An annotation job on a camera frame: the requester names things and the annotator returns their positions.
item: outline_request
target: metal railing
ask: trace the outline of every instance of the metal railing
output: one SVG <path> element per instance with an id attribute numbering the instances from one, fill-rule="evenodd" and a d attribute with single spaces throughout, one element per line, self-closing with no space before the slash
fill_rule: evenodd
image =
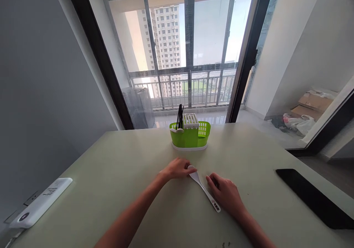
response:
<path id="1" fill-rule="evenodd" d="M 165 109 L 177 109 L 179 104 L 188 107 L 189 102 L 191 107 L 228 105 L 235 74 L 235 69 L 224 70 L 220 83 L 219 70 L 192 72 L 190 100 L 188 97 L 188 74 L 186 73 L 160 75 L 162 92 L 156 76 L 131 77 L 130 79 L 133 87 L 144 87 L 149 90 L 153 109 L 160 110 L 163 109 L 162 103 Z"/>

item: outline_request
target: left hand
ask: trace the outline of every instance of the left hand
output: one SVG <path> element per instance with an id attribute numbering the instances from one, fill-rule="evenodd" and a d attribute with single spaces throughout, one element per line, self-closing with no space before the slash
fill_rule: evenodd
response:
<path id="1" fill-rule="evenodd" d="M 189 165 L 191 165 L 189 160 L 184 158 L 175 158 L 167 165 L 165 169 L 160 171 L 160 174 L 164 175 L 167 180 L 183 178 L 197 171 L 196 168 L 187 169 Z"/>

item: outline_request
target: hand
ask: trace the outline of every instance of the hand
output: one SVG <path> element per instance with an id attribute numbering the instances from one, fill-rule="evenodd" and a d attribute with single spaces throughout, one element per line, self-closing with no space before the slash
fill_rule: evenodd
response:
<path id="1" fill-rule="evenodd" d="M 236 220 L 241 219 L 247 213 L 239 191 L 232 181 L 224 179 L 214 172 L 207 176 L 206 180 L 216 201 Z"/>
<path id="2" fill-rule="evenodd" d="M 165 169 L 160 171 L 167 181 L 175 178 L 182 178 L 188 176 L 188 174 L 194 173 L 197 171 L 196 168 L 187 169 L 191 165 L 189 160 L 184 158 L 175 158 L 171 161 Z"/>

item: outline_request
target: table surface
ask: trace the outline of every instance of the table surface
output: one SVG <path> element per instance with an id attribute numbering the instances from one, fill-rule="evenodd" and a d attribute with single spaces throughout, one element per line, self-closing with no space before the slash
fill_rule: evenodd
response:
<path id="1" fill-rule="evenodd" d="M 202 183 L 216 172 L 238 187 L 248 211 L 277 247 L 353 247 L 354 232 L 332 230 L 275 169 L 293 168 L 354 218 L 354 200 L 265 134 L 243 123 L 213 125 L 204 151 L 171 147 L 168 129 L 107 132 L 61 177 L 72 184 L 13 247 L 92 247 L 170 160 L 186 157 Z M 158 194 L 130 247 L 251 247 L 238 224 L 217 213 L 192 179 Z"/>

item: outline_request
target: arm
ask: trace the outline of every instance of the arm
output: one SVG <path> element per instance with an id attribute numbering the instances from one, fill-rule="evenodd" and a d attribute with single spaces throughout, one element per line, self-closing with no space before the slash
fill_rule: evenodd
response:
<path id="1" fill-rule="evenodd" d="M 176 158 L 160 171 L 152 183 L 142 192 L 123 213 L 113 222 L 94 248 L 128 247 L 139 228 L 148 208 L 163 186 L 171 179 L 186 177 L 195 168 L 187 169 L 190 162 Z"/>
<path id="2" fill-rule="evenodd" d="M 257 221 L 246 210 L 236 185 L 212 173 L 206 177 L 215 199 L 240 224 L 254 247 L 275 248 L 273 242 L 266 236 Z"/>

